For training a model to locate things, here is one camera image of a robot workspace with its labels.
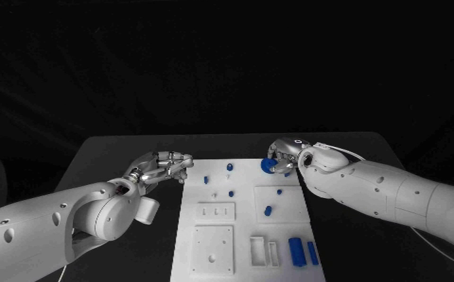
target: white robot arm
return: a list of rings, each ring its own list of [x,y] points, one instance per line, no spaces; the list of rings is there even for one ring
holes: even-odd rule
[[[351,163],[337,150],[342,149],[280,138],[269,147],[262,169],[285,174],[298,168],[306,189],[318,197],[332,198],[365,215],[407,225],[454,244],[454,187],[342,150],[360,159]]]
[[[117,239],[132,220],[149,225],[158,202],[143,197],[161,180],[184,183],[188,154],[143,154],[123,176],[0,208],[0,281],[31,282]]]

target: black background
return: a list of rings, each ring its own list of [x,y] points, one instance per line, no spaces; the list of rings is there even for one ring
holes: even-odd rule
[[[8,202],[90,136],[374,131],[452,184],[449,0],[0,0]]]

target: gray table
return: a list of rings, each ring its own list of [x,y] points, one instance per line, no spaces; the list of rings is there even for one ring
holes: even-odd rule
[[[344,148],[367,160],[401,168],[383,137],[373,132],[99,136],[73,158],[56,191],[122,175],[149,150],[178,151],[194,159],[263,158],[272,141],[296,136]],[[370,218],[334,200],[318,198],[301,183],[326,282],[450,281],[454,262],[429,248],[410,229]],[[182,185],[161,182],[148,194],[161,206],[149,226],[136,221],[122,237],[67,265],[66,281],[168,281]],[[61,270],[41,278],[56,282]]]

